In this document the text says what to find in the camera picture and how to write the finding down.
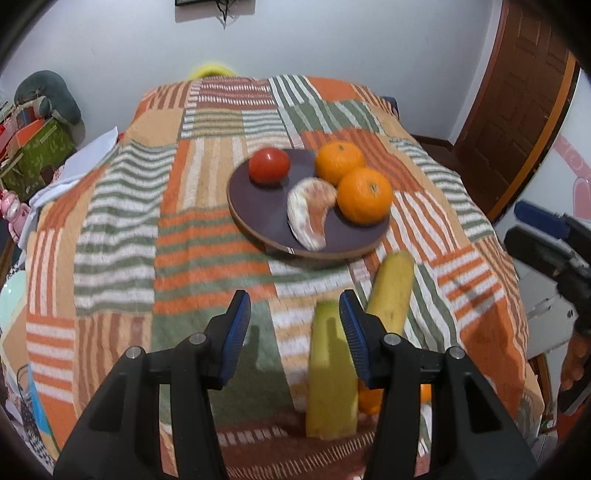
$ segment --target metal screw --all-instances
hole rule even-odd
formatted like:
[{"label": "metal screw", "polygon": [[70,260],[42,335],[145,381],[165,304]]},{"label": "metal screw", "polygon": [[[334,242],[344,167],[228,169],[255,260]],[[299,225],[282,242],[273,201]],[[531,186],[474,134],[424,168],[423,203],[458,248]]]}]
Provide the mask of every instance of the metal screw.
[{"label": "metal screw", "polygon": [[138,346],[130,346],[125,351],[125,356],[127,358],[138,358],[142,354],[142,349]]},{"label": "metal screw", "polygon": [[398,345],[401,341],[402,339],[395,333],[386,333],[386,335],[384,335],[384,342],[388,345]]},{"label": "metal screw", "polygon": [[189,337],[189,342],[191,342],[193,345],[201,345],[205,340],[207,340],[207,337],[205,336],[205,333],[194,333]]},{"label": "metal screw", "polygon": [[466,352],[458,346],[451,347],[449,349],[449,354],[456,360],[459,360],[460,358],[464,358],[466,356]]}]

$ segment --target wooden door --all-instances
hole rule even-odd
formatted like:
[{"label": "wooden door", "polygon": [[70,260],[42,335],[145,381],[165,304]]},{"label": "wooden door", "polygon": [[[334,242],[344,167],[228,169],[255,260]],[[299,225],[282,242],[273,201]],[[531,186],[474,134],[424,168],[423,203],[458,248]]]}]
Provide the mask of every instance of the wooden door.
[{"label": "wooden door", "polygon": [[466,187],[478,190],[485,213],[492,211],[532,154],[557,102],[569,60],[562,38],[523,4],[506,2],[499,28],[504,30],[499,30],[488,82],[483,82],[454,148],[467,172]]}]

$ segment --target plate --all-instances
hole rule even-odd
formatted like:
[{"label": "plate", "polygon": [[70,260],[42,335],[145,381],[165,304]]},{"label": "plate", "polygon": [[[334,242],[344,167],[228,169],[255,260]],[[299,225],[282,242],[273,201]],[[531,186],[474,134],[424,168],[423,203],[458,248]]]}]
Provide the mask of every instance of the plate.
[{"label": "plate", "polygon": [[316,153],[284,151],[290,156],[291,168],[279,186],[260,187],[252,182],[248,161],[238,165],[230,177],[228,205],[238,226],[271,247],[301,257],[346,260],[371,252],[388,230],[389,216],[376,225],[359,226],[348,222],[338,208],[326,216],[326,247],[311,252],[301,246],[287,223],[287,195],[300,180],[314,176]]}]

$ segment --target patchwork bedspread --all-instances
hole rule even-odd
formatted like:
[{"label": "patchwork bedspread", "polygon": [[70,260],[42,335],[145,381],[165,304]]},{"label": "patchwork bedspread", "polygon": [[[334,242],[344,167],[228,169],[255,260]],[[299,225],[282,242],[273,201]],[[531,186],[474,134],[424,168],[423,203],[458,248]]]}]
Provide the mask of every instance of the patchwork bedspread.
[{"label": "patchwork bedspread", "polygon": [[[264,145],[317,150],[332,140],[357,144],[393,186],[377,249],[322,264],[247,238],[226,202],[233,169]],[[318,300],[346,288],[366,302],[381,260],[401,249],[417,262],[405,337],[440,352],[464,347],[524,435],[535,434],[543,405],[525,361],[512,261],[460,177],[427,155],[388,102],[364,86],[298,75],[211,77],[148,92],[122,142],[44,209],[29,244],[19,321],[53,435],[44,441],[55,443],[48,450],[64,445],[128,346],[172,347],[244,288],[252,322],[238,370],[211,395],[230,478],[360,475],[371,422],[333,442],[303,435],[311,321]],[[160,405],[163,465],[174,472],[164,388]],[[430,419],[424,404],[420,471]]]}]

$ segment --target pink toy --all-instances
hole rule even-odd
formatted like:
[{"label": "pink toy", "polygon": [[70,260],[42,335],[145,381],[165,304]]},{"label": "pink toy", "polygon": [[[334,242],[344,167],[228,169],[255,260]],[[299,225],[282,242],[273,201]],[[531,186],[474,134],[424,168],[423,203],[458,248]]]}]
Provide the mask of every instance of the pink toy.
[{"label": "pink toy", "polygon": [[18,200],[16,193],[8,190],[0,192],[0,212],[8,221],[8,231],[16,244],[30,211],[31,208],[26,203],[21,203]]}]

